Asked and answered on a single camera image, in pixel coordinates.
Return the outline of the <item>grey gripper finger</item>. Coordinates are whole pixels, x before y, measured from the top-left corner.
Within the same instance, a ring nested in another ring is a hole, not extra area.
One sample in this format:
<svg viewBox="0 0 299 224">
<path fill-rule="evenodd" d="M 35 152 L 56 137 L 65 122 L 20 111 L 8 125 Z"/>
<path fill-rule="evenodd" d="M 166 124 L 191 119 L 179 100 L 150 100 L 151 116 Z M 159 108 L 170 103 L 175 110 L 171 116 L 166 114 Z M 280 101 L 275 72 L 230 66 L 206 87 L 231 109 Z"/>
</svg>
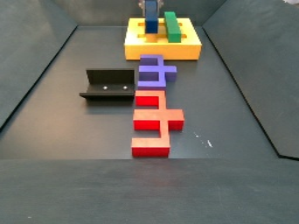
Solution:
<svg viewBox="0 0 299 224">
<path fill-rule="evenodd" d="M 159 8 L 162 8 L 164 5 L 164 0 L 158 0 L 158 4 L 159 4 Z"/>
<path fill-rule="evenodd" d="M 140 7 L 141 9 L 146 8 L 146 0 L 139 0 L 139 7 Z"/>
</svg>

